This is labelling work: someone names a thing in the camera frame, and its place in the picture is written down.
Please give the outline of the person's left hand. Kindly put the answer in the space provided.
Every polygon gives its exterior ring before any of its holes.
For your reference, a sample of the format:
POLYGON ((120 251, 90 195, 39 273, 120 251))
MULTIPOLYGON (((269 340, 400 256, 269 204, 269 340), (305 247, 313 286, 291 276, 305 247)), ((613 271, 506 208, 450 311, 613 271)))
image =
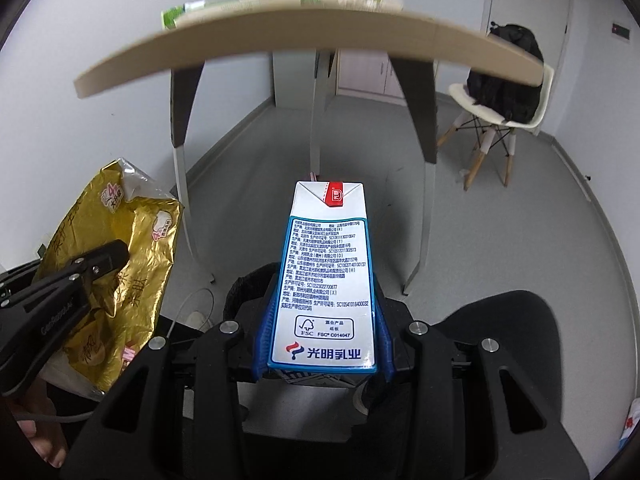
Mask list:
MULTIPOLYGON (((13 415, 21 413, 54 416, 53 402, 47 394, 47 384, 37 377, 32 385, 20 396, 6 400, 13 415)), ((60 468, 67 456, 66 440, 57 422, 35 422, 19 420, 23 434, 38 455, 54 468, 60 468)))

